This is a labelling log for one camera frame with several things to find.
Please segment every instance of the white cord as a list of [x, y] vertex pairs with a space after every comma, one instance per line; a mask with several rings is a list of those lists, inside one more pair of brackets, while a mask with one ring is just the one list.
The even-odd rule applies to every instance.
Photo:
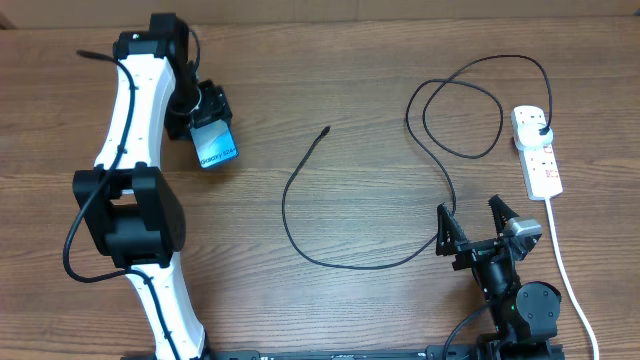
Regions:
[[576, 308], [576, 312], [578, 312], [578, 316], [580, 316], [580, 320], [582, 320], [582, 324], [584, 324], [584, 328], [587, 330], [589, 334], [589, 339], [591, 340], [591, 347], [593, 348], [593, 360], [600, 359], [600, 350], [598, 349], [598, 341], [596, 340], [596, 334], [593, 332], [591, 325], [589, 324], [589, 320], [582, 312], [582, 308], [580, 304], [578, 304], [578, 299], [576, 299], [576, 295], [573, 293], [573, 289], [571, 288], [571, 284], [569, 283], [569, 278], [567, 277], [567, 272], [564, 269], [564, 263], [562, 262], [562, 255], [560, 255], [560, 245], [558, 245], [558, 236], [556, 235], [556, 224], [553, 220], [553, 212], [551, 210], [551, 200], [549, 198], [544, 199], [544, 204], [547, 207], [547, 215], [549, 216], [549, 228], [551, 229], [551, 242], [553, 243], [553, 251], [556, 253], [556, 260], [558, 261], [558, 269], [560, 269], [560, 275], [562, 275], [562, 281], [564, 282], [564, 286], [567, 288], [567, 293], [569, 293], [569, 298], [571, 299], [571, 303]]

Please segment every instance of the white power strip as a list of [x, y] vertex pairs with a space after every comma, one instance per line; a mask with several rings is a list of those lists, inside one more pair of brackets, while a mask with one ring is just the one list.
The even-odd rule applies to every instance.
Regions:
[[547, 215], [549, 216], [551, 241], [562, 281], [567, 288], [571, 303], [576, 308], [576, 312], [580, 316], [580, 320], [582, 320], [589, 334], [591, 347], [593, 348], [593, 359], [599, 360], [600, 350], [598, 349], [596, 335], [573, 293], [571, 283], [569, 283], [569, 277], [562, 262], [560, 245], [558, 245], [558, 236], [556, 234], [556, 226], [551, 208], [551, 198], [562, 192], [562, 183], [560, 182], [560, 173], [558, 172], [556, 157], [551, 147], [553, 132], [550, 129], [547, 134], [540, 135], [539, 130], [545, 126], [546, 120], [542, 109], [535, 106], [524, 105], [513, 109], [513, 112], [511, 112], [511, 123], [513, 124], [513, 139], [520, 154], [520, 162], [522, 163], [522, 172], [524, 174], [524, 182], [527, 186], [529, 199], [544, 200], [545, 202]]

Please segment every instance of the table surface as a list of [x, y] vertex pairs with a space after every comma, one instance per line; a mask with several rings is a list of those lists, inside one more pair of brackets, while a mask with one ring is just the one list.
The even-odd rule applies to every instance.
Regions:
[[[262, 352], [423, 348], [444, 342], [482, 304], [469, 271], [429, 247], [405, 265], [349, 271], [313, 265], [289, 244], [282, 190], [325, 125], [288, 198], [291, 231], [312, 257], [379, 265], [418, 249], [450, 203], [435, 163], [403, 124], [414, 89], [488, 55], [533, 56], [554, 94], [554, 147], [565, 192], [554, 199], [567, 271], [604, 358], [635, 359], [640, 345], [640, 22], [634, 17], [196, 27], [201, 75], [222, 84], [240, 156], [199, 168], [193, 145], [163, 144], [163, 172], [187, 216], [184, 276], [216, 349]], [[120, 29], [0, 32], [0, 358], [117, 359], [151, 352], [151, 331], [125, 279], [85, 285], [62, 268], [77, 212], [75, 170], [90, 169], [105, 139], [115, 70], [75, 55], [109, 53]], [[487, 200], [498, 193], [544, 225], [543, 241], [518, 263], [523, 281], [566, 294], [544, 205], [527, 199], [508, 113], [547, 110], [530, 63], [495, 60], [462, 76], [498, 96], [503, 137], [468, 160], [418, 135], [446, 165], [457, 218], [470, 238], [495, 235]], [[411, 121], [427, 93], [418, 96]], [[495, 104], [445, 88], [429, 118], [454, 149], [478, 153], [495, 136]], [[76, 270], [110, 271], [83, 226]], [[570, 359], [589, 358], [588, 338], [564, 297], [559, 335]], [[484, 316], [459, 341], [491, 331]]]

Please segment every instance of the light blue object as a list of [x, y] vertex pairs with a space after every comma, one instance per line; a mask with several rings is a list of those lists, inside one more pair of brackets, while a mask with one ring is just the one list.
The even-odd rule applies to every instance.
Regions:
[[224, 120], [214, 121], [199, 129], [191, 129], [200, 166], [209, 169], [238, 156], [236, 143]]

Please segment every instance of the wood grain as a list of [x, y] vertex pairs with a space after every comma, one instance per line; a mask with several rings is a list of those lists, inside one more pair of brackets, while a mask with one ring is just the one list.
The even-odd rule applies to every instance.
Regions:
[[[535, 57], [554, 94], [557, 161], [565, 192], [554, 200], [568, 273], [604, 358], [640, 351], [640, 23], [635, 18], [365, 22], [197, 28], [201, 74], [223, 84], [240, 157], [201, 171], [193, 146], [163, 145], [163, 172], [188, 219], [184, 272], [196, 313], [216, 349], [263, 352], [421, 348], [442, 343], [481, 304], [467, 271], [434, 249], [374, 272], [318, 267], [294, 252], [280, 218], [282, 189], [325, 125], [292, 186], [291, 231], [309, 255], [384, 264], [435, 232], [449, 202], [437, 167], [403, 126], [422, 81], [497, 53]], [[77, 212], [73, 172], [102, 147], [115, 70], [78, 58], [109, 52], [120, 30], [0, 32], [0, 358], [117, 359], [153, 351], [135, 293], [124, 279], [83, 285], [62, 268], [63, 238]], [[546, 108], [537, 69], [518, 60], [478, 65], [463, 76], [496, 94], [505, 111]], [[419, 96], [423, 103], [426, 94]], [[486, 148], [495, 104], [445, 88], [429, 112], [434, 133], [464, 152]], [[419, 107], [412, 121], [419, 127]], [[486, 201], [499, 193], [546, 224], [527, 200], [509, 137], [480, 160], [453, 157], [420, 137], [450, 171], [458, 219], [473, 239], [492, 235]], [[525, 281], [564, 293], [545, 232], [518, 264]], [[86, 228], [72, 262], [83, 274], [112, 269]], [[487, 317], [459, 341], [490, 331]], [[569, 359], [589, 358], [568, 300], [559, 336]]]

